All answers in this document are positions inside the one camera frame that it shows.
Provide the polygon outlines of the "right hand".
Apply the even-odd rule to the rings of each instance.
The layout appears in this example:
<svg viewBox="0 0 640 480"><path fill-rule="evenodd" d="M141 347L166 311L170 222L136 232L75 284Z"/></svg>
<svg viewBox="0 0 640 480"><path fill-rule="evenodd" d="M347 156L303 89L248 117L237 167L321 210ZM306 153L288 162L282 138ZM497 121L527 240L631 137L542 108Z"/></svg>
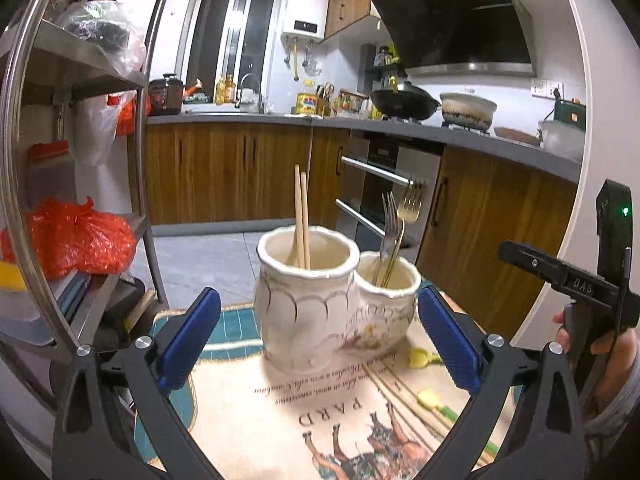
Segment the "right hand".
<svg viewBox="0 0 640 480"><path fill-rule="evenodd" d="M609 332L591 345L594 356L606 357L606 367L586 403L588 415L602 413L620 393L631 376L637 350L637 333L633 328L619 335Z"/></svg>

